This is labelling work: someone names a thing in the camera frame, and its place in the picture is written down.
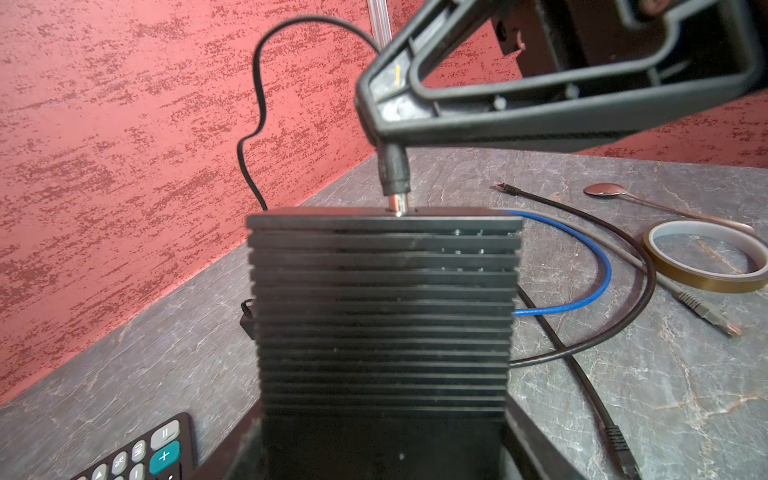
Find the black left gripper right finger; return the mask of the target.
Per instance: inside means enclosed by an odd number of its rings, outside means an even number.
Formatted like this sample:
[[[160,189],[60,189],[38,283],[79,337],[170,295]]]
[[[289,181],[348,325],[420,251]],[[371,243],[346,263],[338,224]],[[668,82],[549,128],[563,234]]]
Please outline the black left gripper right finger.
[[[505,421],[505,448],[520,479],[585,479],[512,398],[505,402]]]

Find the black smartphone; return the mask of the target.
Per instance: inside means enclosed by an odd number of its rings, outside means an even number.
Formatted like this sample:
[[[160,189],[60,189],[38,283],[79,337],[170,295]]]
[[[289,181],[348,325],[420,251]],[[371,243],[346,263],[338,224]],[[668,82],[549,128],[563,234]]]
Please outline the black smartphone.
[[[519,217],[296,207],[246,225],[270,416],[502,415]]]

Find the black power adapter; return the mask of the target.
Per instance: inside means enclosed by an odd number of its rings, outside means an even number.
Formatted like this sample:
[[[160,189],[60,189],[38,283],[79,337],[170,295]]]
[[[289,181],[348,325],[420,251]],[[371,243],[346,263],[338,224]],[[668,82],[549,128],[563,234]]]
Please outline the black power adapter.
[[[239,320],[240,327],[251,340],[255,339],[255,317],[252,310],[253,299],[246,299],[240,304],[242,316]]]

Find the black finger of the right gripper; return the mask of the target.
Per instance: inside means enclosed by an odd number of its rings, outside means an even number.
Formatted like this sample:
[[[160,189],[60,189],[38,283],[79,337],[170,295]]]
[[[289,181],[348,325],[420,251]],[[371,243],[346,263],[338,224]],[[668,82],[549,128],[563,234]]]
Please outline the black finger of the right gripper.
[[[433,88],[427,77],[491,23],[522,78]],[[575,152],[767,85],[763,1],[428,1],[361,75],[373,144]]]

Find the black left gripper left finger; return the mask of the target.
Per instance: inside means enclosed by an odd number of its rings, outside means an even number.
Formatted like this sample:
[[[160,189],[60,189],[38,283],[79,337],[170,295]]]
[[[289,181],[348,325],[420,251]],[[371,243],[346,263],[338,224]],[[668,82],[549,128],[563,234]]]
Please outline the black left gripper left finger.
[[[191,479],[263,479],[263,407],[257,401]]]

